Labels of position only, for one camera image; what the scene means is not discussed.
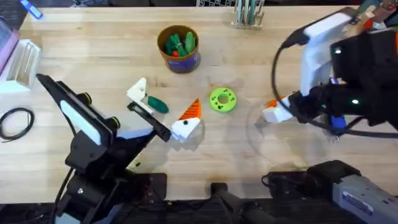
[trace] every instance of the blue object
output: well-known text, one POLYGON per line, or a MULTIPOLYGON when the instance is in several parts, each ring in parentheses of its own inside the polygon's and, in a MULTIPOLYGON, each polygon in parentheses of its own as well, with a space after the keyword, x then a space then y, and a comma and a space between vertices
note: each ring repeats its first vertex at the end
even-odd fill
POLYGON ((33 6, 28 0, 19 0, 19 2, 28 10, 36 19, 41 19, 43 14, 33 6))
POLYGON ((346 120, 344 116, 335 117, 330 116, 331 125, 335 128, 345 128, 346 127, 346 120))
POLYGON ((191 72, 194 68, 195 65, 197 64, 199 60, 199 53, 197 52, 196 54, 192 55, 189 58, 186 58, 185 60, 181 61, 176 61, 176 60, 167 60, 167 65, 173 72, 191 72))

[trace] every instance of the pink object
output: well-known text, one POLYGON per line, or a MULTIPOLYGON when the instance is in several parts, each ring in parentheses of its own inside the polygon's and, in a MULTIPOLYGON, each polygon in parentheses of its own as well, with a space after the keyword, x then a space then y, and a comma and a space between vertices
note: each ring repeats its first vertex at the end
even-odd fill
POLYGON ((19 40, 19 33, 0 17, 0 75, 19 40))

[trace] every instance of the label sticker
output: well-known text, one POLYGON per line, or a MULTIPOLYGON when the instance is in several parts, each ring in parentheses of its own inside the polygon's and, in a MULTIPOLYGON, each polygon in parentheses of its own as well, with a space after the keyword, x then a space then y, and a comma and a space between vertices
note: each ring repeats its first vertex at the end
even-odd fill
POLYGON ((354 205, 355 207, 362 210, 364 213, 372 216, 373 214, 373 207, 369 204, 363 202, 361 199, 351 195, 348 192, 343 192, 343 200, 347 201, 348 203, 354 205))

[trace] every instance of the green handle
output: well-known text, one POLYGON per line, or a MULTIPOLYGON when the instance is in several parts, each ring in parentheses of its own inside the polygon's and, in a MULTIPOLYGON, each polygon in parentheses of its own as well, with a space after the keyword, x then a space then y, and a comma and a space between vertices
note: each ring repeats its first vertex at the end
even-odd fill
POLYGON ((167 105, 163 103, 162 100, 153 96, 148 96, 148 105, 159 113, 165 114, 169 112, 169 108, 167 107, 167 105))

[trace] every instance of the pen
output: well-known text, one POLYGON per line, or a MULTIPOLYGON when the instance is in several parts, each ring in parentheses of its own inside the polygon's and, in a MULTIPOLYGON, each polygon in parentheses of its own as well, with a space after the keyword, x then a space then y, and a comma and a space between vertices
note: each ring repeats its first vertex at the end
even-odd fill
POLYGON ((28 10, 36 19, 41 19, 43 14, 33 6, 28 0, 19 0, 19 2, 28 10))

